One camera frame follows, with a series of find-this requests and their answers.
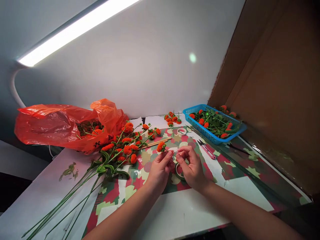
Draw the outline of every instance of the wooden stick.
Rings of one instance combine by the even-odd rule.
[[[170,139],[172,139],[172,137],[169,137],[169,138],[166,138],[166,139],[162,139],[162,140],[160,140],[160,141],[156,141],[156,142],[150,143],[150,144],[148,144],[148,146],[149,146],[149,145],[152,145],[152,144],[154,144],[154,143],[159,143],[159,142],[168,141],[168,140],[170,140]]]
[[[148,146],[139,148],[138,151],[141,150],[141,149],[145,149],[145,148],[149,148],[149,147],[153,147],[153,146],[155,146],[155,145],[158,145],[160,142],[152,143],[152,144],[150,144],[150,145],[148,145]]]

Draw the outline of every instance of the blue basket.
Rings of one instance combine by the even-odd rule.
[[[218,138],[217,136],[215,136],[213,133],[209,132],[206,128],[204,128],[203,126],[201,126],[196,120],[194,120],[193,118],[191,118],[189,116],[189,114],[194,113],[194,112],[199,112],[199,110],[213,110],[215,112],[218,112],[220,115],[223,115],[223,117],[228,118],[229,121],[232,122],[232,128],[238,127],[238,125],[240,124],[240,128],[239,131],[236,132],[235,134],[232,134],[231,136],[229,136],[226,139],[221,139]],[[201,134],[203,134],[206,138],[208,138],[213,144],[215,145],[219,145],[222,142],[229,142],[231,139],[235,138],[236,136],[238,136],[240,133],[242,133],[244,130],[247,129],[247,126],[244,123],[239,122],[238,120],[224,114],[223,112],[218,111],[215,108],[209,107],[206,104],[199,104],[197,106],[191,107],[191,108],[187,108],[185,110],[183,110],[183,113],[186,117],[186,120],[192,125],[194,126]]]

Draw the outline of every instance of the lamp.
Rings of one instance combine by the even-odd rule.
[[[33,67],[35,64],[49,56],[50,54],[57,51],[59,48],[68,44],[72,40],[81,36],[85,32],[114,16],[115,14],[123,11],[124,9],[130,7],[139,0],[108,0],[103,1],[104,3],[100,4],[98,7],[95,7],[90,12],[83,14],[80,13],[73,19],[73,21],[68,26],[62,26],[62,30],[54,32],[49,37],[44,38],[40,44],[33,48],[28,53],[24,54],[22,57],[18,58],[18,65],[15,68],[11,81],[10,81],[10,91],[17,104],[20,107],[26,107],[19,97],[16,87],[15,87],[15,76],[19,70]]]

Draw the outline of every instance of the tape roll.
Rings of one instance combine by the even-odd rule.
[[[179,164],[179,163],[176,163],[176,166],[175,166],[175,168],[174,168],[174,170],[175,170],[175,172],[176,172],[176,176],[177,176],[177,178],[179,178],[180,180],[185,181],[184,176],[182,176],[181,174],[179,174],[178,171],[177,171],[177,168],[178,168],[179,166],[180,166],[180,164]]]
[[[184,136],[187,134],[187,130],[184,128],[178,128],[177,130],[178,134],[180,134],[181,136]]]

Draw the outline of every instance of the camouflage pattern mat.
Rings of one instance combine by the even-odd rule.
[[[205,176],[211,181],[214,181],[214,176],[209,170],[207,164],[205,163],[205,160],[200,152],[199,145],[196,143],[196,141],[193,138],[188,137],[187,135],[181,136],[177,134],[178,128],[180,127],[172,128],[174,133],[173,135],[172,135],[172,130],[170,128],[162,129],[161,135],[155,138],[153,141],[159,141],[161,139],[172,137],[171,140],[166,142],[167,149],[179,148],[186,145],[192,146],[201,159]],[[216,150],[215,156],[220,166],[222,167],[222,175],[225,180],[244,177],[247,175],[243,173],[239,168],[237,168],[233,163],[231,163],[227,158],[225,158],[222,154],[220,154],[221,151],[223,151],[232,159],[236,160],[239,164],[245,167],[253,175],[258,177],[273,191],[280,194],[282,198],[286,199],[286,201],[290,202],[293,206],[300,206],[307,203],[306,199],[297,190],[295,190],[286,180],[284,180],[276,171],[274,171],[259,156],[255,155],[240,138],[236,137],[232,139],[231,143],[233,146],[239,149],[243,149],[250,155],[234,150],[233,148],[230,148],[229,146],[227,146],[227,144],[221,144],[217,146],[215,149],[207,145],[207,147],[211,148],[213,152]],[[151,168],[151,163],[159,154],[156,149],[157,149],[157,145],[150,148],[143,149],[138,152],[137,163],[134,166],[129,167],[128,173],[130,174],[130,179],[126,181],[125,196],[122,197],[122,199],[120,199],[119,197],[120,193],[119,193],[118,179],[114,179],[113,182],[107,182],[106,179],[103,181],[102,187],[97,196],[96,202],[92,209],[92,212],[89,217],[83,236],[89,233],[97,225],[101,208],[124,203],[144,184],[144,182],[148,177],[148,174]],[[276,196],[271,194],[265,188],[261,187],[255,181],[252,180],[252,182],[261,191],[264,197],[270,202],[270,204],[274,208],[273,212],[278,212],[286,208],[286,206],[282,204],[282,202]],[[181,181],[179,178],[176,177],[175,174],[171,174],[169,176],[169,181],[163,194],[181,191],[189,188],[190,186],[186,182]],[[222,228],[225,226],[227,225],[221,225],[219,227],[194,233],[192,235],[199,235],[199,234],[202,234],[208,231],[213,231],[217,228]]]

